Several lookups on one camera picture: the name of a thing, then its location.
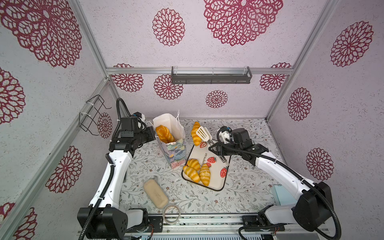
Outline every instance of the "soap bar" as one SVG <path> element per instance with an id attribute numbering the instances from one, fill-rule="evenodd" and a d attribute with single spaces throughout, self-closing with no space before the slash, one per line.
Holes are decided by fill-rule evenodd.
<path id="1" fill-rule="evenodd" d="M 164 208 L 169 202 L 168 197 L 154 179 L 144 183 L 144 191 L 158 209 Z"/>

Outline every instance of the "red flower pattern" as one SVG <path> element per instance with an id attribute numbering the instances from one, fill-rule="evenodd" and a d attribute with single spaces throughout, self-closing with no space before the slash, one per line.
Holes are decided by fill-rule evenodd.
<path id="1" fill-rule="evenodd" d="M 289 63 L 278 63 L 272 65 L 273 68 L 290 68 L 292 67 Z M 263 74 L 260 78 L 260 86 L 268 91 L 279 89 L 283 84 L 283 81 L 287 75 L 285 74 Z"/>
<path id="2" fill-rule="evenodd" d="M 184 22 L 180 14 L 173 9 L 163 8 L 152 21 L 156 38 L 165 46 L 174 46 L 184 37 Z"/>
<path id="3" fill-rule="evenodd" d="M 37 226 L 37 214 L 35 213 L 35 208 L 31 207 L 29 209 L 28 215 L 24 217 L 22 224 L 17 228 L 15 234 L 13 235 L 13 240 L 30 240 L 35 235 L 35 230 Z"/>
<path id="4" fill-rule="evenodd" d="M 66 68 L 80 57 L 81 33 L 66 0 L 0 0 L 0 16 L 38 60 Z"/>
<path id="5" fill-rule="evenodd" d="M 326 180 L 333 174 L 333 161 L 324 149 L 314 148 L 307 155 L 307 168 L 318 180 Z"/>
<path id="6" fill-rule="evenodd" d="M 7 202 L 4 205 L 0 206 L 0 226 L 14 205 L 14 202 Z"/>
<path id="7" fill-rule="evenodd" d="M 19 81 L 0 68 L 0 125 L 23 112 L 25 95 Z"/>
<path id="8" fill-rule="evenodd" d="M 336 38 L 331 49 L 331 61 L 338 67 L 356 62 L 372 42 L 372 26 L 360 21 L 348 26 Z"/>
<path id="9" fill-rule="evenodd" d="M 220 108 L 227 103 L 228 95 L 221 90 L 210 92 L 205 98 L 205 103 L 211 108 Z"/>
<path id="10" fill-rule="evenodd" d="M 45 186 L 55 193 L 68 191 L 79 179 L 82 161 L 78 149 L 70 146 Z"/>
<path id="11" fill-rule="evenodd" d="M 183 92 L 183 84 L 172 84 L 169 74 L 158 76 L 153 87 L 157 95 L 168 100 L 178 98 Z"/>
<path id="12" fill-rule="evenodd" d="M 108 113 L 100 114 L 97 120 L 97 129 L 100 136 L 103 138 L 108 138 L 112 132 L 112 119 Z"/>
<path id="13" fill-rule="evenodd" d="M 283 0 L 204 0 L 207 28 L 221 43 L 244 45 L 265 33 Z"/>
<path id="14" fill-rule="evenodd" d="M 115 68 L 133 68 L 129 64 L 119 63 Z M 136 92 L 143 87 L 143 78 L 141 74 L 114 74 L 111 75 L 116 86 L 127 91 Z"/>
<path id="15" fill-rule="evenodd" d="M 288 113 L 295 121 L 303 120 L 310 112 L 312 100 L 306 88 L 296 89 L 288 101 Z"/>

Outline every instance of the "wallpaper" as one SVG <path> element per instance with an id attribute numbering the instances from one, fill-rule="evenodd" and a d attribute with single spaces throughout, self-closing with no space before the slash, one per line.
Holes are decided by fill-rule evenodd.
<path id="1" fill-rule="evenodd" d="M 2 222 L 102 75 L 66 1 L 0 0 L 0 19 Z M 68 154 L 78 155 L 75 149 Z M 64 191 L 73 181 L 51 187 Z M 32 208 L 25 218 L 28 228 L 36 214 Z M 21 239 L 32 233 L 16 234 Z"/>
<path id="2" fill-rule="evenodd" d="M 287 75 L 254 75 L 250 84 L 172 84 L 169 74 L 112 75 L 119 95 L 134 111 L 154 118 L 263 118 Z"/>
<path id="3" fill-rule="evenodd" d="M 381 239 L 384 5 L 342 1 L 270 120 L 287 164 L 326 182 L 342 239 Z"/>
<path id="4" fill-rule="evenodd" d="M 80 3 L 110 67 L 289 68 L 325 0 Z M 183 118 L 263 118 L 286 77 L 209 86 L 173 85 L 168 74 L 112 75 L 120 96 L 149 117 L 181 110 Z"/>
<path id="5" fill-rule="evenodd" d="M 77 212 L 80 207 L 88 206 L 97 191 L 107 166 L 105 154 L 112 128 L 116 127 L 116 104 L 108 88 L 101 97 L 104 105 L 99 101 L 94 105 L 99 112 L 94 108 L 89 113 L 94 122 L 87 118 L 83 123 L 89 131 L 80 130 L 70 144 L 14 239 L 74 239 L 81 229 Z M 0 220 L 13 204 L 9 202 L 0 207 Z"/>
<path id="6" fill-rule="evenodd" d="M 293 63 L 325 0 L 80 0 L 108 66 Z"/>

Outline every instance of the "cable tie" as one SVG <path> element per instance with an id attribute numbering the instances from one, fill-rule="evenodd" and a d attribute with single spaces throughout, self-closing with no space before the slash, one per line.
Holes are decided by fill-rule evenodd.
<path id="1" fill-rule="evenodd" d="M 88 115 L 90 118 L 92 117 L 92 116 L 89 115 L 88 113 L 85 113 L 85 112 L 80 112 L 80 113 L 86 114 L 86 115 Z"/>

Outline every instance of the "floral tablecloth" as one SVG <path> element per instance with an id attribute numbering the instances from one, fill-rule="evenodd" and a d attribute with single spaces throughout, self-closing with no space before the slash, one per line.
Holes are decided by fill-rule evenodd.
<path id="1" fill-rule="evenodd" d="M 196 120 L 180 120 L 185 127 L 187 155 L 193 141 L 190 135 Z M 209 119 L 198 120 L 210 132 L 216 132 L 221 126 L 232 129 L 243 127 L 248 130 L 254 143 L 267 147 L 278 159 L 280 153 L 263 119 Z M 243 213 L 257 212 L 274 203 L 271 193 L 273 184 L 278 184 L 267 173 L 252 166 L 239 156 L 232 156 L 224 189 L 216 192 L 197 184 L 185 181 L 181 177 L 182 166 L 171 169 L 164 158 L 157 141 L 146 143 L 135 152 L 127 170 L 121 189 L 120 207 L 122 211 L 130 208 L 146 208 L 148 213 L 162 213 L 157 209 L 143 185 L 149 178 L 157 177 L 157 182 L 169 197 L 170 203 L 177 204 L 183 213 Z"/>

